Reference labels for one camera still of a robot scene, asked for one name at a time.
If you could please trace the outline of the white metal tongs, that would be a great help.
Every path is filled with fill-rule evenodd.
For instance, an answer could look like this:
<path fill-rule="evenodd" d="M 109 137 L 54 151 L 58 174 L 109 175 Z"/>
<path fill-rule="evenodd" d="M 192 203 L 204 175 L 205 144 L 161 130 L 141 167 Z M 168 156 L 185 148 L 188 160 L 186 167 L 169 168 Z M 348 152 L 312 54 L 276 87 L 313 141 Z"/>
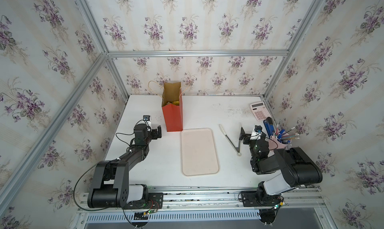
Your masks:
<path fill-rule="evenodd" d="M 232 146 L 232 148 L 236 151 L 237 156 L 242 156 L 242 154 L 241 154 L 241 152 L 240 152 L 241 142 L 238 141 L 238 145 L 235 146 L 235 144 L 234 144 L 233 141 L 230 139 L 230 137 L 227 135 L 227 133 L 226 133 L 224 127 L 223 127 L 221 124 L 219 124 L 219 128 L 220 128 L 222 134 L 225 136 L 225 138 L 228 140 L 228 142 L 229 142 L 230 145 Z"/>

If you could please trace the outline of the red paper bag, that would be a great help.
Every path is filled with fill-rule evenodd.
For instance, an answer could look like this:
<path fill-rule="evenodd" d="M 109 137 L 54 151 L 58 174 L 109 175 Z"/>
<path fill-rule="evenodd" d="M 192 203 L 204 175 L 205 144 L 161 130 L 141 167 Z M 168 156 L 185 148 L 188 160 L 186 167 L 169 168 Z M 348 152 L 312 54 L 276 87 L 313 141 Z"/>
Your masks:
<path fill-rule="evenodd" d="M 179 101 L 180 105 L 166 105 L 167 102 Z M 180 82 L 164 83 L 162 94 L 162 111 L 167 132 L 183 131 L 183 98 Z"/>

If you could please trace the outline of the long ridged yellow bread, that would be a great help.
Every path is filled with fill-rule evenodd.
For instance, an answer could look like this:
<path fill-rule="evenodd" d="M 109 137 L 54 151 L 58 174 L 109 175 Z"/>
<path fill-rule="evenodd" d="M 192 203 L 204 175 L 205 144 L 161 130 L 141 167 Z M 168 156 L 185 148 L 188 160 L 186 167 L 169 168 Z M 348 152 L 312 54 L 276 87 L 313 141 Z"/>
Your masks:
<path fill-rule="evenodd" d="M 175 106 L 179 106 L 180 105 L 180 102 L 177 100 L 177 101 L 173 101 L 173 102 L 167 102 L 166 105 L 175 105 Z"/>

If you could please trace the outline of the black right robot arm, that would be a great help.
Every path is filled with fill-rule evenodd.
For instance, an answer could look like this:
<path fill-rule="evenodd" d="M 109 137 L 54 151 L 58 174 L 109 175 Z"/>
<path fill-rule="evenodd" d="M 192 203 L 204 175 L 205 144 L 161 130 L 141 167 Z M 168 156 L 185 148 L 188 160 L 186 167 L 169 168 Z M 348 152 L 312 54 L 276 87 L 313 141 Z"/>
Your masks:
<path fill-rule="evenodd" d="M 239 142 L 249 146 L 254 173 L 260 176 L 279 172 L 272 179 L 259 183 L 256 190 L 259 199 L 279 196 L 299 186 L 319 184 L 323 180 L 320 168 L 300 147 L 281 147 L 275 142 L 275 148 L 270 148 L 269 143 L 273 140 L 260 126 L 255 126 L 252 133 L 241 128 Z"/>

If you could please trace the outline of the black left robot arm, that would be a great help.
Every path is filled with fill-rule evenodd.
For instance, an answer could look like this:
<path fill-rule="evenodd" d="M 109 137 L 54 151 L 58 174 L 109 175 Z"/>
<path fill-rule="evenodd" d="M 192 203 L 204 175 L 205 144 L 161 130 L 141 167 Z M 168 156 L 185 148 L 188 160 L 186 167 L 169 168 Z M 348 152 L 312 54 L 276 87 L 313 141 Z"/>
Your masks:
<path fill-rule="evenodd" d="M 129 173 L 146 159 L 150 152 L 150 142 L 162 138 L 162 128 L 159 125 L 153 129 L 149 124 L 140 123 L 134 126 L 133 135 L 123 155 L 96 164 L 87 199 L 89 208 L 134 209 L 148 206 L 147 186 L 131 185 Z"/>

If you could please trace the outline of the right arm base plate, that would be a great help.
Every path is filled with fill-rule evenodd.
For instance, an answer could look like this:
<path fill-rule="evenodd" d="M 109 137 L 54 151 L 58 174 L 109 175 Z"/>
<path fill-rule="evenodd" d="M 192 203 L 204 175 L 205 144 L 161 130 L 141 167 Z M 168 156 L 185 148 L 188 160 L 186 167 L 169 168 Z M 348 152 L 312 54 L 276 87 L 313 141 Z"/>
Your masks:
<path fill-rule="evenodd" d="M 284 203 L 282 196 L 269 196 L 265 193 L 258 193 L 257 191 L 242 191 L 238 195 L 238 200 L 244 207 L 275 208 L 282 206 Z"/>

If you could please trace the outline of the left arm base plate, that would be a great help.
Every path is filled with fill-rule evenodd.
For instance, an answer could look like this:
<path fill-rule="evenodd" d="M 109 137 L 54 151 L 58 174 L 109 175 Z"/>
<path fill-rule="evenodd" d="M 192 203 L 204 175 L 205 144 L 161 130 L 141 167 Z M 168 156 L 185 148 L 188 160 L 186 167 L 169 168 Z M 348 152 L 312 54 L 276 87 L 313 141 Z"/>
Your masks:
<path fill-rule="evenodd" d="M 149 193 L 138 201 L 132 201 L 124 206 L 124 210 L 158 210 L 163 207 L 163 193 Z"/>

